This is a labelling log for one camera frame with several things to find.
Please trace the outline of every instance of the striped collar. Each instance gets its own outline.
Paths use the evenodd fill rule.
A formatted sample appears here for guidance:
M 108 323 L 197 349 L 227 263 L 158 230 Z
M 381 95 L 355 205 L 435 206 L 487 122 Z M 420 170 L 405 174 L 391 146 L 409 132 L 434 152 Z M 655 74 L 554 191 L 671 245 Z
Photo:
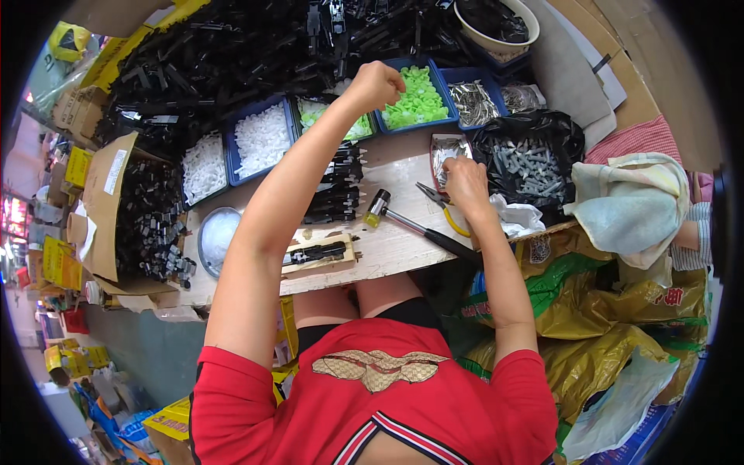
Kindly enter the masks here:
M 333 465 L 354 464 L 367 444 L 379 431 L 383 431 L 407 446 L 416 449 L 438 464 L 470 465 L 470 461 L 444 444 L 391 419 L 381 411 L 375 412 L 372 418 L 354 433 L 354 436 L 349 439 L 333 461 Z

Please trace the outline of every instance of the yellow pliers handle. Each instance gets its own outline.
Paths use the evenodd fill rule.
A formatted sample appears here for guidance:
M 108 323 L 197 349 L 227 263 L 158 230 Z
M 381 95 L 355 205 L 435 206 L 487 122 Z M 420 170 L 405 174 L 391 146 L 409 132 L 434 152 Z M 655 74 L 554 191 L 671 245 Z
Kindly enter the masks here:
M 452 216 L 449 214 L 449 210 L 447 210 L 447 207 L 444 207 L 444 217 L 447 218 L 447 222 L 450 226 L 452 226 L 452 229 L 454 229 L 456 233 L 460 234 L 461 236 L 470 237 L 470 233 L 458 226 L 457 223 L 452 219 Z

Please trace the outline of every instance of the white bowl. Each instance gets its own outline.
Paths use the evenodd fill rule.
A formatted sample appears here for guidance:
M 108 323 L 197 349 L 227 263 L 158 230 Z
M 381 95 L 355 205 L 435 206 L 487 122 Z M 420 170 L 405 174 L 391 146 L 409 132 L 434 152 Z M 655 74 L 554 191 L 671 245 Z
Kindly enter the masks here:
M 492 39 L 485 34 L 479 33 L 469 24 L 467 24 L 462 16 L 460 16 L 457 2 L 455 2 L 455 14 L 458 16 L 460 22 L 463 23 L 465 33 L 473 40 L 473 42 L 477 43 L 486 50 L 496 52 L 497 54 L 511 54 L 518 51 L 527 51 L 527 49 L 530 47 L 530 44 L 535 42 L 537 40 L 537 37 L 540 35 L 540 24 L 537 22 L 537 18 L 532 13 L 532 11 L 530 11 L 530 9 L 527 8 L 527 6 L 519 0 L 501 0 L 501 3 L 511 8 L 511 10 L 515 13 L 515 16 L 519 16 L 520 18 L 524 19 L 525 24 L 527 25 L 527 29 L 530 32 L 528 41 L 519 44 L 513 44 L 509 42 L 502 42 L 501 40 Z

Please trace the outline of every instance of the woman's left arm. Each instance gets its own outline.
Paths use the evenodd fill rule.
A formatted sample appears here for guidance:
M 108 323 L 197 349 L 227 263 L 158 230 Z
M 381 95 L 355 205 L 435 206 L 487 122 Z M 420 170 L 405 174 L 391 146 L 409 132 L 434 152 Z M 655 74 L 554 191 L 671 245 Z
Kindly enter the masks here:
M 405 84 L 381 62 L 362 65 L 347 91 L 287 151 L 251 198 L 214 294 L 204 345 L 271 369 L 281 263 L 315 189 L 354 122 L 394 104 Z

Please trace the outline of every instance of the black plastic bag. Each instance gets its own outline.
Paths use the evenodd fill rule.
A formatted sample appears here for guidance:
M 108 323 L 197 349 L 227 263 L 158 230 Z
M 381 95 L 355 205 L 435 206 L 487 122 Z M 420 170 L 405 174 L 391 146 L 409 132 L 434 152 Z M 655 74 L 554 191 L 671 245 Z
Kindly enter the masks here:
M 499 0 L 457 0 L 457 6 L 468 25 L 492 39 L 521 44 L 530 38 L 524 19 Z
M 558 161 L 558 174 L 566 184 L 563 202 L 558 199 L 521 194 L 519 175 L 507 172 L 499 157 L 494 157 L 492 147 L 499 139 L 509 138 L 515 143 L 524 138 L 545 141 Z M 576 188 L 571 181 L 571 166 L 584 160 L 584 131 L 564 112 L 540 109 L 496 118 L 479 129 L 472 137 L 473 158 L 486 165 L 488 189 L 500 193 L 510 203 L 534 205 L 542 212 L 545 226 L 568 221 L 562 206 L 574 201 Z

